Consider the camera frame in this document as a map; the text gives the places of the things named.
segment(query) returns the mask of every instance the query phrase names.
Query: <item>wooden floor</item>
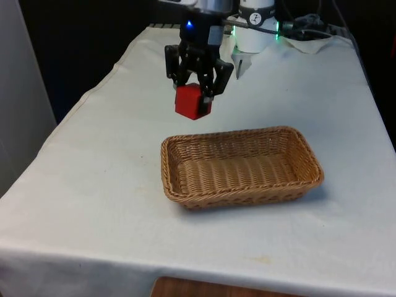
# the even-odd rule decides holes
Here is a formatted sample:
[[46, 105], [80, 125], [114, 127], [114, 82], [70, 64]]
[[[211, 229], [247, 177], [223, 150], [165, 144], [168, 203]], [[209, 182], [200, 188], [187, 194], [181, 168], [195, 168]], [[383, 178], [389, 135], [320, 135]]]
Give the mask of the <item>wooden floor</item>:
[[151, 297], [297, 297], [237, 286], [202, 283], [192, 280], [162, 277], [155, 284]]

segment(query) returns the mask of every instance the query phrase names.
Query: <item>white cylinder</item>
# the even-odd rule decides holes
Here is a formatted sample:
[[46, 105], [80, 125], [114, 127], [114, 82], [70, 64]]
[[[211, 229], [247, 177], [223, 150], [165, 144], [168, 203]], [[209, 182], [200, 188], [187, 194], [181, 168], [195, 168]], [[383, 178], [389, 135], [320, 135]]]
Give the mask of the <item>white cylinder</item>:
[[240, 6], [247, 8], [263, 8], [275, 5], [275, 0], [241, 0]]
[[[238, 22], [247, 23], [245, 19], [238, 18]], [[276, 31], [277, 20], [275, 17], [266, 19], [261, 28]], [[275, 35], [259, 32], [253, 29], [235, 28], [236, 46], [245, 53], [261, 53], [275, 40]]]

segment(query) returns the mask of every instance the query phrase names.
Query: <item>dark background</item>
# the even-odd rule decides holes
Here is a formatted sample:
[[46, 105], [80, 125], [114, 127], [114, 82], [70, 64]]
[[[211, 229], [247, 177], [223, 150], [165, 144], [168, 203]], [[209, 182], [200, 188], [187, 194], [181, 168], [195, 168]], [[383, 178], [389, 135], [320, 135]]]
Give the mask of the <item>dark background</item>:
[[[315, 12], [317, 0], [285, 0], [294, 17]], [[396, 129], [396, 1], [337, 0], [359, 48], [377, 106], [394, 146]], [[20, 0], [49, 99], [58, 122], [113, 68], [149, 23], [176, 23], [180, 10], [157, 0]], [[322, 18], [342, 25], [331, 0]], [[277, 1], [277, 19], [286, 20]]]

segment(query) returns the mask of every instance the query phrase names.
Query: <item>blue light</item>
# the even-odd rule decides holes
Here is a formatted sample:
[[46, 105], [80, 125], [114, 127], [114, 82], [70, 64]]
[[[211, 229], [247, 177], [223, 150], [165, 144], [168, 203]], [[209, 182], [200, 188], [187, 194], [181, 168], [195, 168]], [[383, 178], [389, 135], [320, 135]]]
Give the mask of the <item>blue light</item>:
[[192, 28], [194, 28], [194, 25], [192, 24], [192, 22], [191, 22], [190, 20], [187, 21], [186, 28], [187, 28], [187, 29], [192, 29]]

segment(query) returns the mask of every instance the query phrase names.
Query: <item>white cloth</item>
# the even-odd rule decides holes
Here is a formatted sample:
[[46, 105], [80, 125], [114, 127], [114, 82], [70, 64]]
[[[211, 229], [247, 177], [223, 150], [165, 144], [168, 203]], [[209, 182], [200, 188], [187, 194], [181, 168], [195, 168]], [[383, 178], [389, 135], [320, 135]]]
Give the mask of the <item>white cloth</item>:
[[[148, 296], [162, 275], [308, 296], [396, 296], [396, 157], [355, 51], [274, 42], [212, 114], [174, 112], [148, 28], [0, 200], [5, 297]], [[301, 200], [188, 212], [164, 195], [168, 136], [289, 125], [325, 172]]]

